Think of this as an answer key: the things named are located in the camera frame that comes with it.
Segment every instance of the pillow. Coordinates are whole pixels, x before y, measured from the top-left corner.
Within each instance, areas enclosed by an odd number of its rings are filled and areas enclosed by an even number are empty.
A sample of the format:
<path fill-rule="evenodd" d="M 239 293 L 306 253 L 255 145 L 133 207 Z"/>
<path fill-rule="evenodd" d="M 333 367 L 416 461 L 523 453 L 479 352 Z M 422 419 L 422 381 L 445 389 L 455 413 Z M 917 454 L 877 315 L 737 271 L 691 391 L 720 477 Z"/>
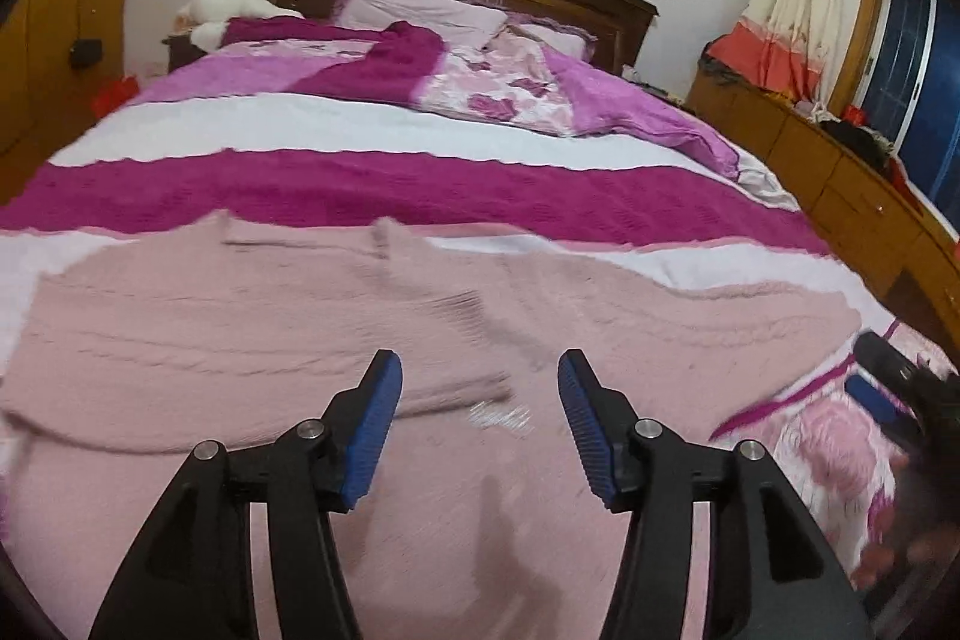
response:
<path fill-rule="evenodd" d="M 174 33 L 204 23 L 225 23 L 231 18 L 272 18 L 281 15 L 304 16 L 267 0 L 191 0 L 176 14 Z"/>
<path fill-rule="evenodd" d="M 507 22 L 500 9 L 456 0 L 347 0 L 333 25 L 382 31 L 398 20 L 429 28 L 454 47 L 486 47 Z"/>
<path fill-rule="evenodd" d="M 576 58 L 579 61 L 589 61 L 584 57 L 587 54 L 587 40 L 578 33 L 564 33 L 549 25 L 538 25 L 537 23 L 511 23 L 510 29 L 514 33 L 520 33 L 530 39 L 536 39 L 543 44 L 549 44 L 553 49 Z M 590 48 L 590 55 L 593 54 L 593 47 Z"/>
<path fill-rule="evenodd" d="M 586 29 L 580 28 L 579 25 L 558 23 L 553 18 L 539 18 L 527 12 L 514 12 L 499 4 L 491 4 L 489 1 L 471 0 L 469 2 L 475 6 L 485 6 L 488 9 L 500 9 L 506 12 L 507 25 L 514 30 L 514 33 L 520 33 L 544 44 L 549 44 L 553 49 L 558 49 L 563 54 L 578 58 L 581 61 L 589 63 L 593 60 L 597 38 Z M 521 30 L 520 26 L 522 25 L 531 26 L 531 28 Z M 583 42 L 583 46 L 580 47 L 573 39 L 551 35 L 551 32 L 575 36 Z"/>

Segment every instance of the nightstand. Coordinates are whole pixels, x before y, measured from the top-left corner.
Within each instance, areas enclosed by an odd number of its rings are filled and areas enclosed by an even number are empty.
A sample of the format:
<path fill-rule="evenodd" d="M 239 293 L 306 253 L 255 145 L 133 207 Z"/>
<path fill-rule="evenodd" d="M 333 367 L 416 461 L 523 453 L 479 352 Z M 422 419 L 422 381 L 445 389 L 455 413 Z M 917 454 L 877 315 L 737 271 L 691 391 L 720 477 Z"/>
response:
<path fill-rule="evenodd" d="M 206 54 L 199 47 L 191 44 L 188 33 L 172 34 L 163 40 L 163 44 L 166 44 L 169 52 L 168 74 L 194 61 L 199 61 Z"/>

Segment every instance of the curtain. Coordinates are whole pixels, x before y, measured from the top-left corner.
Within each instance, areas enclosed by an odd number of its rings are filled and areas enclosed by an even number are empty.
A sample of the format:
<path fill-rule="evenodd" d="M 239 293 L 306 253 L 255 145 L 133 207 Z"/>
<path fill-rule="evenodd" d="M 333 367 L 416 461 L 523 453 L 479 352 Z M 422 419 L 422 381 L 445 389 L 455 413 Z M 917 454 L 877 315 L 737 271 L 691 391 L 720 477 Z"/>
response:
<path fill-rule="evenodd" d="M 707 53 L 792 101 L 825 100 L 821 77 L 839 28 L 840 0 L 751 0 L 733 32 Z"/>

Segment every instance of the blue gripper pad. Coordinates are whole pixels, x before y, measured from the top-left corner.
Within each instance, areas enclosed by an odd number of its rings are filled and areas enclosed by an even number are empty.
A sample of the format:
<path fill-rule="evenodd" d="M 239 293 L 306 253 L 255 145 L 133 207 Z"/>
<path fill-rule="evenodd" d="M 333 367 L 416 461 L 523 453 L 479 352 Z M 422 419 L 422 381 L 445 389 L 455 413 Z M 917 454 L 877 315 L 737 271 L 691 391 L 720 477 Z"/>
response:
<path fill-rule="evenodd" d="M 617 494 L 613 479 L 613 445 L 607 439 L 590 400 L 590 397 L 595 400 L 605 389 L 590 370 L 583 351 L 579 350 L 568 350 L 560 356 L 557 384 L 566 422 L 577 443 L 590 490 L 603 500 L 607 509 L 611 509 Z"/>
<path fill-rule="evenodd" d="M 881 426 L 894 423 L 903 415 L 886 396 L 871 386 L 860 375 L 851 375 L 844 384 L 847 394 Z"/>
<path fill-rule="evenodd" d="M 365 392 L 366 407 L 344 445 L 344 482 L 340 493 L 349 509 L 353 509 L 357 501 L 370 491 L 373 472 L 397 411 L 402 386 L 400 357 L 392 351 L 377 351 L 367 374 L 355 389 Z"/>

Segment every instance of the clothes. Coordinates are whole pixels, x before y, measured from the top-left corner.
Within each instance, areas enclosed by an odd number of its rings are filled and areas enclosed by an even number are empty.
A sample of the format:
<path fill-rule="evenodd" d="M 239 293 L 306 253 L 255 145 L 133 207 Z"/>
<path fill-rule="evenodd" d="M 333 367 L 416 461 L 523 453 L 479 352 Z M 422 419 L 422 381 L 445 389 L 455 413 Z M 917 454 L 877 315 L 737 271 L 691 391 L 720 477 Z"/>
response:
<path fill-rule="evenodd" d="M 275 437 L 390 347 L 404 396 L 494 377 L 501 405 L 530 414 L 520 428 L 462 408 L 395 423 L 371 496 L 335 521 L 364 632 L 481 638 L 502 619 L 580 640 L 606 612 L 626 519 L 589 495 L 560 352 L 584 348 L 637 411 L 704 441 L 858 326 L 842 296 L 779 283 L 676 292 L 584 257 L 435 249 L 390 220 L 208 218 L 41 282 L 0 389 L 40 432 L 11 502 L 14 563 L 67 636 L 85 636 L 194 443 Z M 262 575 L 262 549 L 253 560 Z"/>

